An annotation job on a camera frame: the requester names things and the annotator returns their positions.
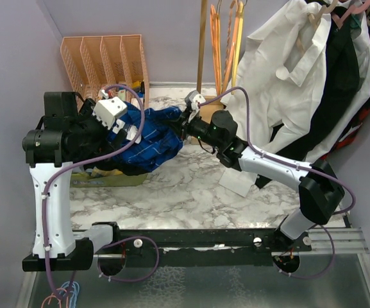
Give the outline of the blue plaid shirt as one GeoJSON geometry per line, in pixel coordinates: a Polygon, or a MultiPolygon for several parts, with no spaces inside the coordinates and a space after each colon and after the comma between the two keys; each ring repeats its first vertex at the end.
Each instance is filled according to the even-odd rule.
{"type": "Polygon", "coordinates": [[[135,144],[107,160],[138,166],[150,173],[174,158],[183,147],[183,141],[165,123],[178,119],[181,110],[171,106],[160,110],[147,108],[144,113],[144,127],[135,144]]]}

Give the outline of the yellow plastic hanger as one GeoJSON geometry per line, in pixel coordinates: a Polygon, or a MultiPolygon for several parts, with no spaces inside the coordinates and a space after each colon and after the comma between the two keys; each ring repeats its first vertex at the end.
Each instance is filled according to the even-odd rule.
{"type": "Polygon", "coordinates": [[[237,14],[235,18],[235,29],[233,31],[233,35],[235,37],[235,44],[234,44],[234,53],[233,53],[233,66],[231,71],[231,86],[234,87],[236,84],[237,79],[237,66],[239,62],[240,56],[240,48],[241,48],[241,41],[242,41],[242,29],[243,29],[243,21],[244,21],[244,6],[245,4],[241,1],[237,1],[238,8],[237,14]]]}

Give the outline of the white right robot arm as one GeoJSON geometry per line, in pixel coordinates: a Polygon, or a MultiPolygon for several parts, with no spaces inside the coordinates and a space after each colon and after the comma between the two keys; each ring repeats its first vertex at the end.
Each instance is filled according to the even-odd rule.
{"type": "Polygon", "coordinates": [[[195,137],[211,146],[212,153],[225,167],[262,175],[298,192],[299,208],[274,232],[274,243],[279,250],[290,250],[312,226],[327,224],[344,197],[344,189],[337,183],[329,163],[296,162],[249,146],[236,136],[237,124],[225,110],[214,112],[209,123],[191,113],[187,108],[172,124],[181,139],[195,137]]]}

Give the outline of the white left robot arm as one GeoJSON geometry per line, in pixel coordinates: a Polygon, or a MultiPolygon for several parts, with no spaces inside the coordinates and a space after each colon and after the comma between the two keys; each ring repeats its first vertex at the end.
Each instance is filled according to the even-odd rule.
{"type": "Polygon", "coordinates": [[[108,132],[127,111],[119,98],[87,98],[78,108],[80,97],[77,92],[45,92],[45,114],[22,141],[36,214],[34,246],[22,261],[25,272],[88,270],[98,250],[114,253],[121,245],[116,223],[95,223],[80,235],[72,232],[69,190],[74,165],[101,155],[108,132]]]}

